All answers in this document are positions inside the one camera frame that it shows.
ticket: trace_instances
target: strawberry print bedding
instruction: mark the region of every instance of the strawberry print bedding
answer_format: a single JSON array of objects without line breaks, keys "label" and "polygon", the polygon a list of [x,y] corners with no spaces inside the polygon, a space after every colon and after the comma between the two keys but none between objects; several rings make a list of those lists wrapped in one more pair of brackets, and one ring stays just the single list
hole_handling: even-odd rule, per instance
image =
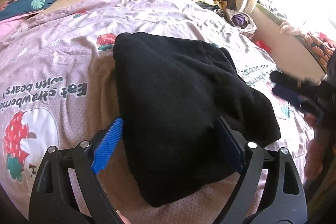
[{"label": "strawberry print bedding", "polygon": [[[307,142],[314,136],[302,115],[271,93],[274,61],[221,17],[181,0],[84,0],[22,22],[0,49],[0,183],[28,217],[36,171],[46,149],[71,148],[91,139],[118,115],[113,45],[122,32],[204,40],[225,47],[246,84],[272,102],[281,139],[303,177]],[[74,172],[74,193],[88,214]],[[208,224],[217,217],[237,180],[235,173],[177,202],[152,208],[142,199],[127,167],[122,141],[99,174],[114,205],[132,224]],[[259,182],[253,213],[266,171]]]}]

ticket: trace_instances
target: blue gripper pad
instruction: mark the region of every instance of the blue gripper pad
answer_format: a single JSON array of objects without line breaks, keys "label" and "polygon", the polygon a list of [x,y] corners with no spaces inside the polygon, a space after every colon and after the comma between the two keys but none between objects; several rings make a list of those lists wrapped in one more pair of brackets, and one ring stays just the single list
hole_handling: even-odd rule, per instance
[{"label": "blue gripper pad", "polygon": [[93,163],[91,165],[94,174],[98,174],[100,170],[106,168],[117,143],[121,139],[123,123],[122,118],[117,118],[94,151]]}]

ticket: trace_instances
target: ridged blue pad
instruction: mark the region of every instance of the ridged blue pad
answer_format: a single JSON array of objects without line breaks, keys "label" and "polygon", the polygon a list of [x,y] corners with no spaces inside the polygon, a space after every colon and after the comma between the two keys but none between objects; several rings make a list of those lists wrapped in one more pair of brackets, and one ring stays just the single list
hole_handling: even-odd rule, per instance
[{"label": "ridged blue pad", "polygon": [[106,168],[117,143],[121,139],[123,123],[124,121],[122,118],[117,118],[97,146],[94,151],[93,163],[91,165],[93,173],[98,174],[100,170]]}]

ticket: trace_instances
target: bed sheet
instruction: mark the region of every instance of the bed sheet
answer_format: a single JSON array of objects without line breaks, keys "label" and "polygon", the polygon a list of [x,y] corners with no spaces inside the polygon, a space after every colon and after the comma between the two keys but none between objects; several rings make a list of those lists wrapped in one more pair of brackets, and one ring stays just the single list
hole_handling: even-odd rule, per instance
[{"label": "bed sheet", "polygon": [[[113,44],[122,32],[203,40],[225,47],[247,85],[272,102],[281,139],[268,146],[288,147],[303,180],[306,145],[314,133],[303,117],[271,93],[269,73],[276,64],[221,17],[181,0],[83,0],[29,18],[2,41],[0,51],[0,183],[24,216],[41,159],[50,145],[74,147],[106,128],[119,114],[113,77]],[[76,176],[71,180],[83,213],[89,214]],[[127,167],[122,141],[99,174],[114,205],[132,224],[210,224],[238,180],[204,185],[160,208],[141,197]],[[265,183],[262,173],[250,212]]]}]

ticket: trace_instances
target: purple cloth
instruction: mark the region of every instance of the purple cloth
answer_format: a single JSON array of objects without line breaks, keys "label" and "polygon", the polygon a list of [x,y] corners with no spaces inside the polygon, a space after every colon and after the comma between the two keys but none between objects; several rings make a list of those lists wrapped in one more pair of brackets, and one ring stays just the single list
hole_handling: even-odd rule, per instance
[{"label": "purple cloth", "polygon": [[231,20],[235,26],[243,26],[247,24],[245,17],[241,14],[234,15]]}]

